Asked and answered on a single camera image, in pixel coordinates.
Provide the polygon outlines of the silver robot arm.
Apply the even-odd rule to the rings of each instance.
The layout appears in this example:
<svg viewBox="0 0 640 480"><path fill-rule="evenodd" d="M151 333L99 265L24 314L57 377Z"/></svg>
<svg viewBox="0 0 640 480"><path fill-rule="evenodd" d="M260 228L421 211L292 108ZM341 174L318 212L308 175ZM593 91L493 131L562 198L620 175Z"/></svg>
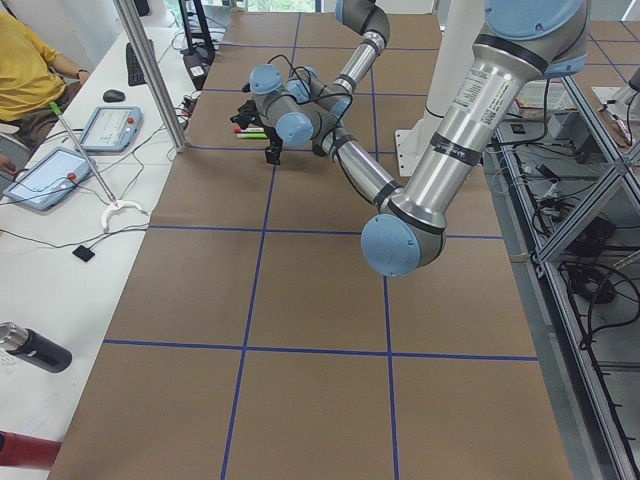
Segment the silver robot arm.
<svg viewBox="0 0 640 480"><path fill-rule="evenodd" d="M261 127L291 147L321 143L341 121L353 102L358 83L387 47L390 23L374 1L338 1L335 16L343 26L361 36L360 44L331 83L309 66L293 67L284 79L271 63L255 67L243 87L251 99L230 121L245 129Z"/></svg>
<svg viewBox="0 0 640 480"><path fill-rule="evenodd" d="M376 207L362 230L363 255L378 273L404 276L442 252L446 211L522 87L584 66L589 14L587 1L486 2L473 63L406 185L342 124L357 84L389 43L388 17L375 2L337 3L337 20L361 41L333 83L310 70L284 79L263 64L252 70L249 89L266 127L287 145L311 144L336 161Z"/></svg>

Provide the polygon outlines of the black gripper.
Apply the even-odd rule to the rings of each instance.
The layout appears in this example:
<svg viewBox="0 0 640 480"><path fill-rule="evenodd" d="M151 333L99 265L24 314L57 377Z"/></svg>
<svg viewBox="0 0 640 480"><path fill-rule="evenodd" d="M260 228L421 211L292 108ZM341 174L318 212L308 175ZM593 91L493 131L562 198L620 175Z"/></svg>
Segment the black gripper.
<svg viewBox="0 0 640 480"><path fill-rule="evenodd" d="M237 109L237 113L230 117L230 122L235 124L241 130L246 130L249 127L272 130L271 126L263 122L254 100L248 100L241 105Z"/></svg>
<svg viewBox="0 0 640 480"><path fill-rule="evenodd" d="M275 130L265 130L265 135L269 139L269 146L265 149L265 159L269 164L281 164L281 149L283 140Z"/></svg>

